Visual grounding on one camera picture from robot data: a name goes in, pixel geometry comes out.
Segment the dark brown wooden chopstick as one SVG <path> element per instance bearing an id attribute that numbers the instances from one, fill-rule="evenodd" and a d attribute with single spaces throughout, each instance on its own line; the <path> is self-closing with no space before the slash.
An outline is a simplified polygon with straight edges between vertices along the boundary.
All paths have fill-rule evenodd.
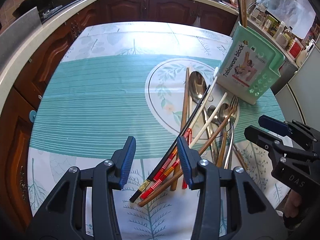
<path id="1" fill-rule="evenodd" d="M 233 106 L 233 108 L 229 111 L 228 115 L 224 118 L 223 122 L 221 122 L 221 125 L 217 128 L 217 130 L 213 133 L 213 135 L 206 141 L 206 143 L 200 148 L 199 155 L 201 155 L 209 147 L 209 145 L 215 140 L 217 135 L 226 126 L 227 120 L 231 117 L 231 115 L 235 111 L 237 111 L 237 108 L 238 108 L 238 103 L 236 103 L 235 106 Z M 187 179 L 192 177 L 193 170 L 197 169 L 197 162 L 199 161 L 200 158 L 196 157 L 194 150 L 191 149 L 190 146 L 189 146 L 189 150 L 185 148 L 185 144 L 182 143 L 181 139 L 178 140 L 178 153 L 180 153 L 182 157 L 182 160 L 180 161 L 181 170 L 179 170 L 174 176 L 168 179 L 161 186 L 157 187 L 152 192 L 152 194 L 150 194 L 144 200 L 140 201 L 138 203 L 140 207 L 143 207 L 144 205 L 148 204 L 153 199 L 155 199 L 158 195 L 164 192 L 169 186 L 171 186 L 174 181 L 178 181 L 178 179 L 182 175 L 186 175 Z"/>

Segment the white chopstick red striped end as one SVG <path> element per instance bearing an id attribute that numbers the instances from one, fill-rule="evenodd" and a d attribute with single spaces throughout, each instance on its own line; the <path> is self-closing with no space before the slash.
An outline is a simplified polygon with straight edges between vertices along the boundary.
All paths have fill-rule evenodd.
<path id="1" fill-rule="evenodd" d="M 204 133 L 206 128 L 209 126 L 209 124 L 212 122 L 213 118 L 217 115 L 217 112 L 219 111 L 221 105 L 223 104 L 224 100 L 226 99 L 228 93 L 225 92 L 219 101 L 218 105 L 216 106 L 216 109 L 213 111 L 213 113 L 210 115 L 204 126 L 200 129 L 200 131 L 197 133 L 193 141 L 189 144 L 189 147 L 192 148 L 197 141 L 200 139 L 201 135 Z M 146 199 L 163 181 L 171 174 L 171 172 L 174 171 L 174 169 L 180 165 L 180 159 L 177 159 L 167 170 L 163 171 L 157 181 L 153 183 L 141 196 L 140 199 L 144 200 Z"/>

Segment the black chopstick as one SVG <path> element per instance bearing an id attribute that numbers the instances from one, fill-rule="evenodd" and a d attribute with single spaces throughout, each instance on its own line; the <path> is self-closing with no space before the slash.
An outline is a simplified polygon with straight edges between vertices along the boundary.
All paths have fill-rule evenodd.
<path id="1" fill-rule="evenodd" d="M 154 177 L 157 175 L 157 173 L 163 167 L 163 165 L 167 161 L 168 157 L 170 156 L 170 154 L 172 153 L 172 151 L 176 147 L 176 142 L 177 142 L 178 137 L 184 135 L 186 130 L 189 128 L 191 122 L 195 120 L 196 114 L 198 113 L 200 107 L 204 104 L 204 100 L 205 100 L 206 96 L 210 95 L 212 88 L 213 88 L 213 85 L 209 85 L 208 88 L 205 90 L 203 97 L 200 99 L 199 103 L 197 104 L 197 106 L 193 110 L 190 118 L 188 119 L 186 124 L 183 126 L 182 131 L 178 134 L 177 138 L 174 140 L 172 145 L 169 147 L 169 149 L 167 150 L 165 155 L 162 157 L 162 159 L 159 161 L 159 163 L 153 169 L 153 171 L 150 173 L 150 175 L 146 178 L 146 180 L 144 180 L 142 185 L 140 185 L 139 189 L 129 199 L 130 202 L 134 203 L 136 201 L 136 199 L 142 194 L 142 192 L 147 188 L 147 186 L 153 181 Z"/>
<path id="2" fill-rule="evenodd" d="M 244 19 L 242 15 L 241 0 L 237 0 L 240 24 L 244 27 Z"/>

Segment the steel fork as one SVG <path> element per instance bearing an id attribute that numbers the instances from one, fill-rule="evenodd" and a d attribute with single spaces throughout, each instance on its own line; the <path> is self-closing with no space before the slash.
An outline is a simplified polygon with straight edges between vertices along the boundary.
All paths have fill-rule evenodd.
<path id="1" fill-rule="evenodd" d="M 233 147 L 233 141 L 234 141 L 234 123 L 238 115 L 238 104 L 239 104 L 239 98 L 234 95 L 231 99 L 231 103 L 229 106 L 229 110 L 234 109 L 234 112 L 231 114 L 229 118 L 229 123 L 228 123 L 229 124 L 229 146 L 228 146 L 227 154 L 226 154 L 224 165 L 223 165 L 225 169 L 231 168 L 232 147 Z"/>

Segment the small steel spoon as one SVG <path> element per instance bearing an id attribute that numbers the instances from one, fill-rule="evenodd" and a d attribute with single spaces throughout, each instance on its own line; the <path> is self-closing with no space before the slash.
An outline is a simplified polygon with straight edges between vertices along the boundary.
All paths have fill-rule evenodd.
<path id="1" fill-rule="evenodd" d="M 214 105 L 209 106 L 208 109 L 207 109 L 208 115 L 211 115 L 215 109 L 216 109 L 216 107 L 215 107 Z M 218 113 L 217 113 L 217 115 L 213 118 L 212 124 L 215 124 L 217 127 L 219 127 L 219 126 L 220 126 L 220 122 L 218 121 L 217 117 L 218 117 Z M 208 136 L 210 137 L 210 136 L 213 134 L 213 127 L 212 127 L 212 125 L 209 125 L 209 126 L 208 126 L 208 132 L 209 132 L 209 135 L 208 135 Z M 245 163 L 244 158 L 242 157 L 242 155 L 241 155 L 241 153 L 240 153 L 240 150 L 238 149 L 238 147 L 236 146 L 236 144 L 235 144 L 234 142 L 233 142 L 232 150 L 233 150 L 235 156 L 237 157 L 240 165 L 243 167 L 244 170 L 247 171 L 248 166 L 247 166 L 247 164 Z"/>

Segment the leaf pattern tablecloth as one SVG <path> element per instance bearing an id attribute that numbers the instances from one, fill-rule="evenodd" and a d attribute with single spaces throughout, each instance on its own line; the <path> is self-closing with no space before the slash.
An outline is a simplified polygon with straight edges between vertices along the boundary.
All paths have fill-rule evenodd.
<path id="1" fill-rule="evenodd" d="M 114 192 L 123 239 L 189 239 L 198 191 L 166 190 L 131 203 L 176 139 L 185 72 L 210 85 L 232 39 L 187 25 L 122 22 L 85 28 L 64 54 L 40 102 L 28 154 L 28 193 L 36 213 L 72 166 L 91 168 L 137 142 L 127 184 Z"/>

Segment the green plastic utensil holder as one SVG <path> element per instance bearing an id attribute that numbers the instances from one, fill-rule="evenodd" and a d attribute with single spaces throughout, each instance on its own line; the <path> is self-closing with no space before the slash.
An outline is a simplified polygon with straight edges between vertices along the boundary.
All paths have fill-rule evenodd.
<path id="1" fill-rule="evenodd" d="M 280 78 L 285 56 L 250 27 L 236 24 L 231 46 L 219 65 L 217 83 L 254 105 Z"/>

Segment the large steel spoon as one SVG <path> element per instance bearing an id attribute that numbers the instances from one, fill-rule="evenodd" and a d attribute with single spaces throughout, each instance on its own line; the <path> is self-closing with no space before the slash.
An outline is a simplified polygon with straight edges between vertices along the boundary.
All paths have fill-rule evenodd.
<path id="1" fill-rule="evenodd" d="M 198 103 L 200 99 L 205 98 L 204 93 L 207 89 L 205 79 L 199 72 L 194 71 L 191 73 L 189 81 L 190 81 L 189 90 L 190 90 L 191 98 L 195 103 Z M 205 124 L 209 118 L 207 110 L 205 108 L 203 108 L 202 110 L 202 118 L 203 118 L 203 123 Z M 213 129 L 211 125 L 208 125 L 206 127 L 206 134 L 208 139 L 212 136 Z M 215 162 L 216 152 L 215 152 L 214 145 L 212 143 L 209 145 L 209 149 L 210 149 L 212 161 Z"/>

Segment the red labelled jar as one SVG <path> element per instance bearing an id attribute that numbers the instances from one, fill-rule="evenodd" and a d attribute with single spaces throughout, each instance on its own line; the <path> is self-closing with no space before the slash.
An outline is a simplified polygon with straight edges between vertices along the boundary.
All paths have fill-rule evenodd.
<path id="1" fill-rule="evenodd" d="M 289 46 L 289 49 L 287 50 L 287 53 L 291 59 L 295 60 L 302 49 L 303 45 L 301 44 L 300 40 L 298 38 L 294 38 Z"/>

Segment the white mug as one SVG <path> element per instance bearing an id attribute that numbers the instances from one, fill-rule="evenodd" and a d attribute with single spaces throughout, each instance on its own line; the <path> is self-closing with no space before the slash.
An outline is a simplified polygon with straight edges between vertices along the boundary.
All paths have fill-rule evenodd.
<path id="1" fill-rule="evenodd" d="M 280 33 L 277 37 L 276 37 L 276 42 L 277 44 L 279 44 L 281 46 L 281 48 L 286 48 L 286 46 L 289 44 L 290 41 L 290 36 L 285 34 L 285 33 Z"/>

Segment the glass pitcher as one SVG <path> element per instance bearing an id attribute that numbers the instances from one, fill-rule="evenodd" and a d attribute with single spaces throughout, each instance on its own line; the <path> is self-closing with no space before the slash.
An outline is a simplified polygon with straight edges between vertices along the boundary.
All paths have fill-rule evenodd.
<path id="1" fill-rule="evenodd" d="M 251 3 L 247 9 L 251 20 L 261 25 L 265 19 L 266 7 L 261 3 Z"/>

